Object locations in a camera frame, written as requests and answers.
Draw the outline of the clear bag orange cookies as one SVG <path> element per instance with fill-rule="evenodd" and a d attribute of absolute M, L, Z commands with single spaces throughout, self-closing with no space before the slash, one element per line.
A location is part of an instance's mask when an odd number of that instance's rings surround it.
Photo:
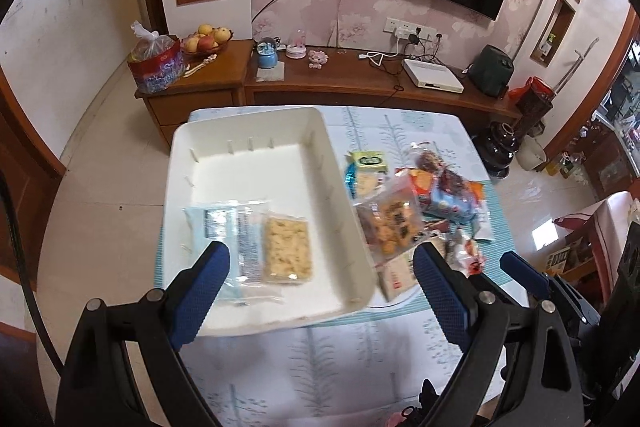
<path fill-rule="evenodd" d="M 355 210 L 377 268 L 410 251 L 423 236 L 422 210 L 407 171 L 360 199 Z"/>

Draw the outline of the blue red biscuit pack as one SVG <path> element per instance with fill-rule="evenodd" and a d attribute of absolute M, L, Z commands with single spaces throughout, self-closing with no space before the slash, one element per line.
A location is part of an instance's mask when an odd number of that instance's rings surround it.
<path fill-rule="evenodd" d="M 467 225 L 485 198 L 483 183 L 469 181 L 448 168 L 438 173 L 412 168 L 408 173 L 413 194 L 427 216 Z"/>

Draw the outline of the white wall power strip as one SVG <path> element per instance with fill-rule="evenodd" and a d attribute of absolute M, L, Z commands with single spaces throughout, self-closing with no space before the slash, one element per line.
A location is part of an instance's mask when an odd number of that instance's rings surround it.
<path fill-rule="evenodd" d="M 431 27 L 387 17 L 383 28 L 386 34 L 391 34 L 399 40 L 408 40 L 410 35 L 416 35 L 421 41 L 436 42 L 439 32 Z"/>

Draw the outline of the pink round music box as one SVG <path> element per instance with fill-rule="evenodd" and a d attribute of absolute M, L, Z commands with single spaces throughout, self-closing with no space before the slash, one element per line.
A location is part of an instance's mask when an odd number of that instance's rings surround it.
<path fill-rule="evenodd" d="M 292 31 L 290 38 L 288 38 L 285 55 L 291 60 L 303 60 L 306 54 L 306 31 L 303 29 L 295 29 Z"/>

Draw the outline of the pale blue cracker packet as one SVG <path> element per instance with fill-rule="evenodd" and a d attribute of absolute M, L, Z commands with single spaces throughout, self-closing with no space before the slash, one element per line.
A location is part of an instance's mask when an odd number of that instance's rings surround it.
<path fill-rule="evenodd" d="M 230 270 L 217 299 L 228 305 L 282 301 L 282 288 L 312 279 L 308 222 L 279 215 L 265 199 L 228 200 L 183 209 L 191 230 L 191 253 L 212 242 L 226 245 Z"/>

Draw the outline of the blue foil snack packet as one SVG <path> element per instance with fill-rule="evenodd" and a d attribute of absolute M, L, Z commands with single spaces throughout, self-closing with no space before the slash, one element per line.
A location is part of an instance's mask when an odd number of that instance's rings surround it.
<path fill-rule="evenodd" d="M 354 162 L 350 162 L 345 169 L 345 187 L 347 193 L 351 199 L 357 198 L 357 189 L 356 189 L 356 174 L 357 167 Z"/>

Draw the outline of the brown wooden door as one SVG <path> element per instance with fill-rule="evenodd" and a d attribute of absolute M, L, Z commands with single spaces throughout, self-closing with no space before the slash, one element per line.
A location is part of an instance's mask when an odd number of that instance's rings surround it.
<path fill-rule="evenodd" d="M 1 173 L 20 228 L 29 284 L 36 289 L 43 237 L 65 167 L 27 118 L 6 78 L 1 79 L 0 104 Z"/>

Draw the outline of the white bucket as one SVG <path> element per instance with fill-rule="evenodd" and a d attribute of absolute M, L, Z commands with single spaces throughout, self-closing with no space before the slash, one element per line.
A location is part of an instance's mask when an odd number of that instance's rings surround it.
<path fill-rule="evenodd" d="M 525 171 L 534 171 L 547 161 L 547 155 L 544 148 L 535 138 L 525 135 L 518 151 L 515 153 L 518 165 Z"/>

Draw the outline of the pink small toy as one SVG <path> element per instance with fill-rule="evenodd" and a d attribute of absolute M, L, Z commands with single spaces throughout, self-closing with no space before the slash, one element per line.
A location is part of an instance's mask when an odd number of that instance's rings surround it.
<path fill-rule="evenodd" d="M 308 67 L 311 69 L 322 69 L 329 61 L 328 54 L 321 50 L 310 50 L 307 54 Z"/>

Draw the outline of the pale crumbly cake packet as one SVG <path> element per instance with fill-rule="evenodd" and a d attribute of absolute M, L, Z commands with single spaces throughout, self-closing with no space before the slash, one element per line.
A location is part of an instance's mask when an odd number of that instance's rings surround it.
<path fill-rule="evenodd" d="M 355 194 L 357 198 L 365 198 L 376 193 L 387 181 L 387 174 L 382 171 L 357 171 L 355 174 Z"/>

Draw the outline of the dark green air fryer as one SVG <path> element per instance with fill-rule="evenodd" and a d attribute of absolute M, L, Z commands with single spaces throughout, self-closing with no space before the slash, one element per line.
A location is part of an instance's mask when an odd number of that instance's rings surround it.
<path fill-rule="evenodd" d="M 514 72 L 511 57 L 488 44 L 475 57 L 468 69 L 469 80 L 484 95 L 503 98 Z"/>

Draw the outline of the orange white snack bar packet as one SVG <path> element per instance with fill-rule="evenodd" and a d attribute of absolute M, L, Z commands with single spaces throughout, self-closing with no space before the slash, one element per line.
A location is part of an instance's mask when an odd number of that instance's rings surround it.
<path fill-rule="evenodd" d="M 475 216 L 471 221 L 473 239 L 481 242 L 493 242 L 495 240 L 495 234 L 491 225 L 490 211 L 484 184 L 476 181 L 470 181 L 469 188 L 474 196 L 475 202 Z"/>

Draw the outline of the red white apple snack bag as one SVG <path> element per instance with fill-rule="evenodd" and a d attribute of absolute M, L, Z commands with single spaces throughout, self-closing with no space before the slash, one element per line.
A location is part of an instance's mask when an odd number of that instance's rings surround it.
<path fill-rule="evenodd" d="M 459 271 L 465 277 L 484 272 L 485 257 L 480 246 L 462 227 L 452 232 L 440 233 L 439 238 L 444 245 L 444 257 L 451 269 Z"/>

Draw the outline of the fruit bowl with apples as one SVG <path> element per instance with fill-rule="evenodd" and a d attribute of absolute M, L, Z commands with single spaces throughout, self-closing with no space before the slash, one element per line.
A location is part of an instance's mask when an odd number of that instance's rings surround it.
<path fill-rule="evenodd" d="M 209 56 L 222 52 L 232 38 L 233 31 L 226 26 L 203 24 L 181 40 L 181 51 L 190 57 Z"/>

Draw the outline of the beige soda cracker packet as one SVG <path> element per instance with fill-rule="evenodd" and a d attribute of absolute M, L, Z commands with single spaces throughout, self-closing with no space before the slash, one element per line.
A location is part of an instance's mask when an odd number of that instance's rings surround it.
<path fill-rule="evenodd" d="M 382 294 L 388 303 L 416 286 L 412 251 L 406 251 L 383 262 L 376 271 L 378 271 L 378 283 L 380 283 Z"/>

